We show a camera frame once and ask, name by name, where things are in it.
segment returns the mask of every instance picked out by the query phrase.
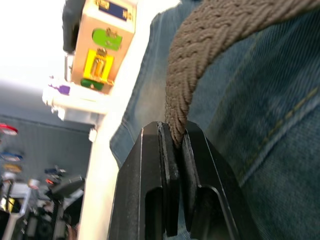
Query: yellow sticker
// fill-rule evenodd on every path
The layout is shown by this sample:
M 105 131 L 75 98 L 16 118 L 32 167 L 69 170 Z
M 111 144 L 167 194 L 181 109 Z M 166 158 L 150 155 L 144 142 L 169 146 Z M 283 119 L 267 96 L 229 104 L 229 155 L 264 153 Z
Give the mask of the yellow sticker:
M 97 51 L 89 49 L 85 62 L 83 77 L 96 82 L 107 83 L 114 57 L 107 54 L 105 49 Z

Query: denim fabric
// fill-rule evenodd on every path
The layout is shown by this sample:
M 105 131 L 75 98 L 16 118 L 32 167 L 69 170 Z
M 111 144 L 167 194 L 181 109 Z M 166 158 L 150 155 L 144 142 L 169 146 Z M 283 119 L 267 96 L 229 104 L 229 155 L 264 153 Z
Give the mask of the denim fabric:
M 197 2 L 159 14 L 110 148 L 119 166 L 164 120 L 169 47 Z M 188 119 L 231 165 L 265 240 L 320 239 L 320 11 L 240 41 L 207 69 Z M 180 208 L 178 236 L 190 239 Z

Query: box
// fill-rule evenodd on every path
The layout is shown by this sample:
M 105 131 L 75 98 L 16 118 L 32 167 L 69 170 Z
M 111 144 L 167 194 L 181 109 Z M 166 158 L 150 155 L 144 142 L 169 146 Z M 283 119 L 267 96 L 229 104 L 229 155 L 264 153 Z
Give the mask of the box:
M 109 93 L 136 31 L 137 1 L 86 0 L 77 37 L 71 81 Z

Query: white wall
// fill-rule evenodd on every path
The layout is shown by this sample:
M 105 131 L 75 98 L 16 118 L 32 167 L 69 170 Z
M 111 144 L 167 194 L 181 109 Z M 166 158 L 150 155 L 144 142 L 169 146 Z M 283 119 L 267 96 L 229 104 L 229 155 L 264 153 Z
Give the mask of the white wall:
M 48 76 L 64 76 L 64 2 L 0 1 L 0 115 L 87 131 L 42 102 Z

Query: green label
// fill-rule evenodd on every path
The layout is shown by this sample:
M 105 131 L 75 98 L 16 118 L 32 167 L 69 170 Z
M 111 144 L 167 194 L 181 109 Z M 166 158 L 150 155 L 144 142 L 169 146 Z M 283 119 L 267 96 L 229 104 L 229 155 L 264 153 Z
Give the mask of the green label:
M 122 36 L 111 31 L 110 28 L 107 28 L 106 30 L 97 28 L 92 32 L 92 40 L 100 47 L 118 51 L 121 46 Z

